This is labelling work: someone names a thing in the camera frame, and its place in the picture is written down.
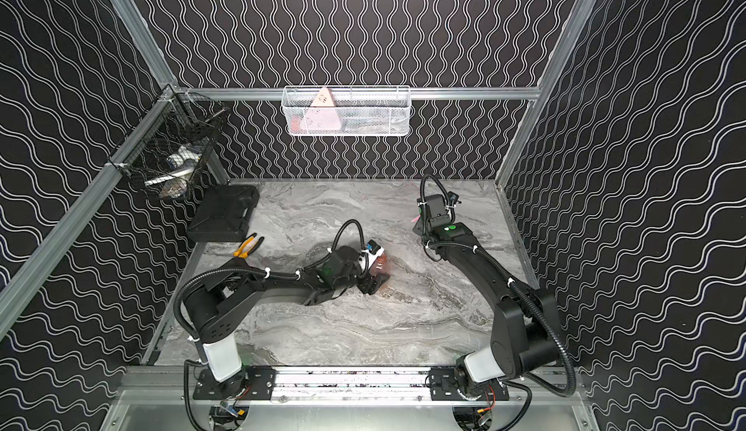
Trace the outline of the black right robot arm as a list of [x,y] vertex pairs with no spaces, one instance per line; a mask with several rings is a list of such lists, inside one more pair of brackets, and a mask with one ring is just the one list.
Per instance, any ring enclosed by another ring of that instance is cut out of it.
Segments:
[[555,296],[513,276],[457,221],[458,194],[432,174],[422,177],[417,201],[419,220],[413,231],[425,254],[463,273],[493,312],[487,347],[457,363],[460,390],[472,395],[493,380],[526,378],[559,397],[570,397],[578,380],[561,338]]

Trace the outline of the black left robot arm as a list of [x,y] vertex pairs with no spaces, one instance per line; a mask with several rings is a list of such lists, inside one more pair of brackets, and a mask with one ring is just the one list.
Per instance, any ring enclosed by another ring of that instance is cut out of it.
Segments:
[[386,250],[375,240],[365,240],[355,219],[343,223],[325,256],[292,272],[254,267],[248,257],[257,248],[244,242],[227,263],[195,276],[174,295],[174,318],[199,355],[198,361],[188,360],[186,368],[205,367],[200,382],[225,397],[238,397],[250,388],[235,331],[254,308],[318,306],[352,288],[373,295],[390,278],[378,266],[385,262]]

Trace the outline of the pink transparent spray bottle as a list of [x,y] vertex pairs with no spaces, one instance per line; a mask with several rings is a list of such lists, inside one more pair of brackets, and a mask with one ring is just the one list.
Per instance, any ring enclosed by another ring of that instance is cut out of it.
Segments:
[[373,276],[390,275],[390,263],[388,254],[384,253],[378,256],[370,268],[370,273]]

